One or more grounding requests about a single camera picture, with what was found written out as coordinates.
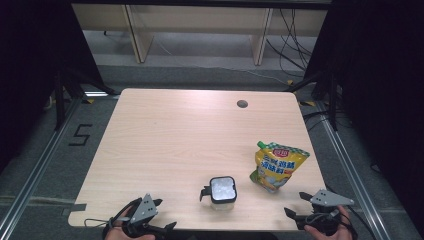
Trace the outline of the black metal stand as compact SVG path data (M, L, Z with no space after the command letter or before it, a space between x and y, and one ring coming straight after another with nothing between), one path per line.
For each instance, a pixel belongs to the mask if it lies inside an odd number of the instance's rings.
M314 83L315 87L312 90L311 96L314 100L322 101L328 97L328 116L330 125L334 131L337 131L336 123L336 108L337 108L337 81L333 74L327 71L318 71L312 75L304 77L302 81L294 85L290 85L286 92L294 93L295 91Z
M85 95L83 88L81 87L82 84L94 86L108 95L119 95L118 91L104 84L100 74L97 74L95 77L91 77L75 68L60 68L54 77L56 130L59 130L64 125L66 119L64 91L67 91L72 99L82 99Z

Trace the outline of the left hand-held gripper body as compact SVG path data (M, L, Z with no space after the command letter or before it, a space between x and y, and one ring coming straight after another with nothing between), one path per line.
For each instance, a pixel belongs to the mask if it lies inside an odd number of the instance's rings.
M123 207L109 220L109 228L119 227L127 237L137 238L153 234L155 229L149 222L157 214L154 200L149 194L137 198Z

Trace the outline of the aluminium floor rail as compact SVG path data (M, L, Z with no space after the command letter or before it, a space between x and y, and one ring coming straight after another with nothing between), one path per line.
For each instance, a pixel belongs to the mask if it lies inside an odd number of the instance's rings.
M60 127L55 130L30 172L25 184L14 198L4 218L0 221L0 240L9 240L17 223L19 222L33 192L43 177L52 157L68 128L69 122L81 103L80 99L73 99L65 112L65 119Z
M350 155L343 144L339 133L335 130L330 122L331 114L328 117L322 116L324 129L335 149L341 166L347 176L347 179L355 193L357 202L361 207L363 214L371 229L371 233L376 240L391 240L390 234L387 232L384 221L376 208L374 201L371 199L367 188L362 181L359 172L356 170Z

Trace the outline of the black curtain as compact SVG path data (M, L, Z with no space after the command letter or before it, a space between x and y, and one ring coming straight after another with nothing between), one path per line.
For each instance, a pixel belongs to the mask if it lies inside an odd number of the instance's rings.
M0 0L0 172L16 156L55 88L102 88L71 0Z
M330 0L306 73L346 113L424 240L424 0Z

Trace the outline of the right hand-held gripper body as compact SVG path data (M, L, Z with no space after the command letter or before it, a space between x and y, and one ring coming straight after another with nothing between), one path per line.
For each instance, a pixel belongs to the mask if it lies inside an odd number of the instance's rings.
M351 206L354 204L354 200L326 189L320 189L313 195L310 203L312 213L306 215L304 221L295 221L298 229L303 230L305 225L310 225L321 233L330 236L337 231L341 222L338 206Z

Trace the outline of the person's right hand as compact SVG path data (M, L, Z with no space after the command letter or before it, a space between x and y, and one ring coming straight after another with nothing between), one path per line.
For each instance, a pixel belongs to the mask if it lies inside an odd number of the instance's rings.
M354 234L350 230L351 223L348 212L341 205L338 206L341 215L341 223L338 225L337 231L327 236L310 225L305 225L304 230L309 233L314 240L354 240Z

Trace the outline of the light wooden desk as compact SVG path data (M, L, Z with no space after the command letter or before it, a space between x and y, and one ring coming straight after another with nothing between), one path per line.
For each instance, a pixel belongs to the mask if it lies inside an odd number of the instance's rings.
M148 55L158 32L241 34L250 37L255 65L262 63L265 38L286 35L282 20L294 20L291 32L316 37L321 31L325 10L276 8L224 8L74 3L73 11L84 30L124 31L138 63Z

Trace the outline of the clear jar with black lid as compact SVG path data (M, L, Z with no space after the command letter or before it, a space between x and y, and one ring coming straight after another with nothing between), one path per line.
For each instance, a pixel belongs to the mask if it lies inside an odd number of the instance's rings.
M231 176L211 178L209 184L200 191L199 200L205 196L210 197L210 206L216 211L233 209L238 196L234 178Z

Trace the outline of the yellow spouted sauce pouch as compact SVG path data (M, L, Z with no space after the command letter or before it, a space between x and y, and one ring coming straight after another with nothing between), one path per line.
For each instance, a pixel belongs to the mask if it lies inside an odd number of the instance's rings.
M299 148L275 142L257 143L255 153L256 169L250 174L252 182L270 193L284 186L293 173L310 157L310 153Z

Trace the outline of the person's left hand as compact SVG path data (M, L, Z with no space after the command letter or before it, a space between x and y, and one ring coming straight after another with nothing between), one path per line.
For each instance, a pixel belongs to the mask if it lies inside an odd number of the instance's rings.
M122 222L115 220L112 227L108 230L104 240L156 240L154 235L144 235L137 238L128 237L122 230Z

